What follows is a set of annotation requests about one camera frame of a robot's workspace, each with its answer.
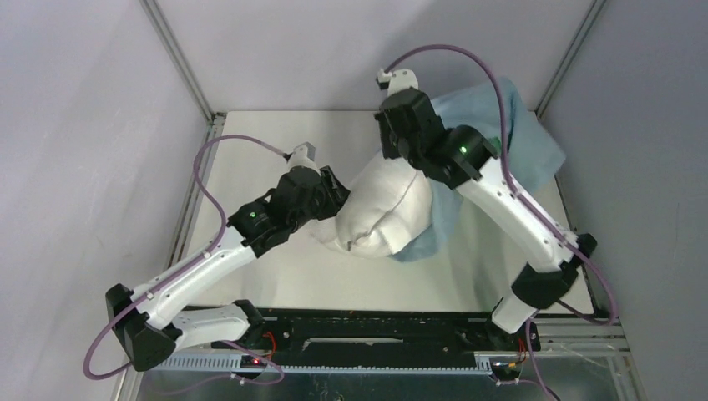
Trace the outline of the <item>white pillow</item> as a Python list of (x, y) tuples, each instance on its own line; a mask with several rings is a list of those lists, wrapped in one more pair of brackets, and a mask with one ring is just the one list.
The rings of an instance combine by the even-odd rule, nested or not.
[(430, 226), (431, 215), (428, 178), (379, 151), (351, 183), (336, 216), (315, 222), (310, 234), (331, 251), (375, 259), (402, 251)]

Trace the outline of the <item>light blue pillowcase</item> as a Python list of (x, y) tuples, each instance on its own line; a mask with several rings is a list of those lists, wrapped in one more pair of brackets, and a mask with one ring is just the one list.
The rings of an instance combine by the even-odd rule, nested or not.
[[(527, 109), (513, 82), (498, 80), (505, 110), (508, 167), (526, 191), (533, 193), (548, 184), (566, 160), (551, 134)], [(432, 99), (435, 112), (448, 128), (468, 125), (488, 140), (501, 140), (496, 92), (490, 83), (459, 89)], [(392, 255), (399, 262), (428, 259), (441, 251), (460, 214), (463, 198), (435, 180), (432, 187), (430, 226), (402, 251)]]

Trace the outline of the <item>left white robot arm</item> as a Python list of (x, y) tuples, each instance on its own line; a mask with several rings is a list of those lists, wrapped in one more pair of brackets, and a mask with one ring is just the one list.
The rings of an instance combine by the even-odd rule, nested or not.
[(132, 367), (145, 372), (177, 351), (203, 344), (260, 344), (265, 320), (250, 301), (202, 309), (189, 304), (219, 280), (286, 243), (309, 221), (335, 216), (349, 195), (330, 167), (293, 167), (276, 187), (226, 217), (202, 250), (134, 289), (111, 287), (105, 298), (115, 321), (112, 330)]

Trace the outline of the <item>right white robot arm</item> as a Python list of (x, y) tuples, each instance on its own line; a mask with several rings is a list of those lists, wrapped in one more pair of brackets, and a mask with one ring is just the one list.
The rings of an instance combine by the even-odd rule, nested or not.
[(485, 327), (491, 346), (509, 348), (530, 317), (569, 292), (596, 240), (589, 234), (561, 230), (511, 175), (504, 174), (500, 149), (469, 125), (445, 127), (421, 90), (388, 91), (375, 119), (385, 158), (403, 158), (427, 178), (470, 200), (527, 257)]

